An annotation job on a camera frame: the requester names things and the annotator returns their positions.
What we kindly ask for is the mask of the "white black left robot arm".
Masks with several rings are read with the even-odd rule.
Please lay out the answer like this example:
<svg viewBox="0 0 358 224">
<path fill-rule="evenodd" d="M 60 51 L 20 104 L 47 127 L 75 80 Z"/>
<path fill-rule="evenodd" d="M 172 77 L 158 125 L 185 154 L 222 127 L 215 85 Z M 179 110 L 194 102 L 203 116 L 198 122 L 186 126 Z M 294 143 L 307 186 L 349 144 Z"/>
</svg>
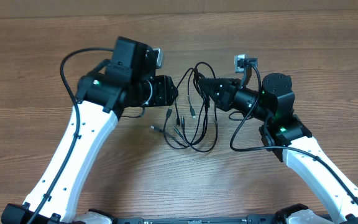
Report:
<svg viewBox="0 0 358 224">
<path fill-rule="evenodd" d="M 2 223 L 114 223 L 114 218 L 90 209 L 76 209 L 85 180 L 99 150 L 128 107 L 171 106 L 178 96 L 172 78 L 157 76 L 163 51 L 142 42 L 118 37 L 112 57 L 82 76 L 72 92 L 60 64 L 60 76 L 73 109 L 65 134 L 43 176 L 22 205 L 7 204 Z"/>
</svg>

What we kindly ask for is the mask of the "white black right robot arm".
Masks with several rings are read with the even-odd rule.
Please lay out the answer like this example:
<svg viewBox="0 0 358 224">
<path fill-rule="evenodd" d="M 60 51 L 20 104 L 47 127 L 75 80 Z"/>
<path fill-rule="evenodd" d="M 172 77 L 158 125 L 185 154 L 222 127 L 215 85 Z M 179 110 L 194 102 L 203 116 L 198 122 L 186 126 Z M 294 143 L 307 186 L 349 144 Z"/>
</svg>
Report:
<svg viewBox="0 0 358 224">
<path fill-rule="evenodd" d="M 204 78 L 199 86 L 220 110 L 235 109 L 263 122 L 261 149 L 272 151 L 303 179 L 333 223 L 358 223 L 358 187 L 335 166 L 294 113 L 289 76 L 270 73 L 257 91 L 243 87 L 235 78 Z"/>
</svg>

